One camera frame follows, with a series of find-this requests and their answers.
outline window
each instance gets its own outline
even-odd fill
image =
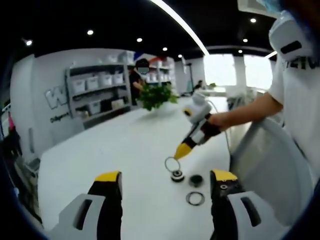
[[[204,75],[207,85],[235,86],[237,84],[235,59],[232,54],[204,56]]]
[[[246,85],[268,90],[272,83],[272,67],[268,58],[244,55]]]

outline person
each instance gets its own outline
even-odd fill
[[[199,80],[198,83],[194,86],[194,90],[199,90],[203,88],[203,80]]]
[[[149,62],[147,59],[142,58],[135,62],[133,71],[129,75],[130,81],[130,91],[132,105],[137,105],[137,99],[139,98],[140,92],[145,84],[143,80],[143,75],[147,74],[149,71]]]
[[[270,89],[254,102],[208,121],[226,129],[259,121],[283,109],[285,130],[309,161],[314,184],[320,177],[320,1],[257,0],[280,17],[269,31],[277,51]]]

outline hand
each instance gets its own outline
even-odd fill
[[[231,126],[228,124],[228,118],[229,118],[229,112],[221,112],[221,113],[216,113],[212,114],[208,122],[212,125],[216,125],[221,132],[227,130]]]
[[[141,84],[137,83],[137,82],[134,82],[133,83],[133,86],[136,88],[136,89],[139,89],[140,91],[142,91],[143,87]]]

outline yellow nozzle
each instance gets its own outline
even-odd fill
[[[184,156],[187,156],[191,152],[192,148],[189,147],[186,143],[181,143],[175,151],[174,159],[179,160]]]

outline green leaves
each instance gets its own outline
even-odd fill
[[[140,93],[139,100],[143,104],[143,108],[151,111],[152,108],[158,109],[163,103],[178,103],[177,97],[171,92],[168,86],[151,86],[145,84]]]

